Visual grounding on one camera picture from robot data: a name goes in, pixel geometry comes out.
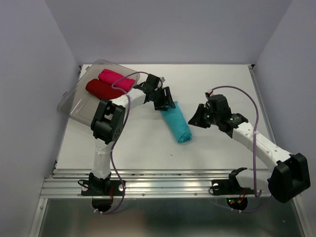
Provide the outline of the turquoise t shirt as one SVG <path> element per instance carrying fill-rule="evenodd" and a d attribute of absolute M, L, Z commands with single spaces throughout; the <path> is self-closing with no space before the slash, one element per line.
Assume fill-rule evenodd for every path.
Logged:
<path fill-rule="evenodd" d="M 183 113 L 175 101 L 175 108 L 168 107 L 167 111 L 161 111 L 161 115 L 168 125 L 171 133 L 178 143 L 185 143 L 192 140 L 192 133 L 186 122 Z"/>

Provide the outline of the clear plastic bin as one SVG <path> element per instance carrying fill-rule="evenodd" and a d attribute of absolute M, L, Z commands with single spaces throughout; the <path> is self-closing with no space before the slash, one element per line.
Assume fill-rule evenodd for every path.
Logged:
<path fill-rule="evenodd" d="M 88 68 L 83 67 L 81 78 L 64 95 L 64 98 L 57 107 L 58 112 L 84 125 L 90 126 L 100 100 L 89 93 L 85 87 L 91 80 L 97 79 L 104 69 L 114 71 L 123 76 L 135 72 L 133 69 L 103 59 L 95 61 Z"/>

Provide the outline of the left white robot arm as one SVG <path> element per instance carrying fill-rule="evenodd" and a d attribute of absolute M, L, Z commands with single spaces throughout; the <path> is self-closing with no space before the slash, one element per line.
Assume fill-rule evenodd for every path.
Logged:
<path fill-rule="evenodd" d="M 163 86 L 164 78 L 147 74 L 144 82 L 135 85 L 129 91 L 116 86 L 127 78 L 128 76 L 125 76 L 112 84 L 112 88 L 123 92 L 123 95 L 116 99 L 101 100 L 90 126 L 95 138 L 95 157 L 88 180 L 89 186 L 93 184 L 93 189 L 100 195 L 109 191 L 112 152 L 130 111 L 148 102 L 153 102 L 156 111 L 167 111 L 176 107 L 170 88 Z"/>

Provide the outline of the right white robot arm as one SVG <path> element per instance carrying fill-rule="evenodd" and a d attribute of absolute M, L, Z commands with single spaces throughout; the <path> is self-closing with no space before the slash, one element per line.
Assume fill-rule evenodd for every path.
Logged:
<path fill-rule="evenodd" d="M 207 102 L 199 104 L 189 124 L 201 128 L 214 125 L 230 138 L 249 149 L 267 170 L 241 167 L 227 179 L 214 180 L 209 192 L 215 196 L 237 195 L 242 191 L 269 192 L 277 201 L 286 203 L 311 186 L 308 161 L 301 153 L 286 151 L 255 131 L 248 119 L 233 114 L 226 97 L 206 93 Z"/>

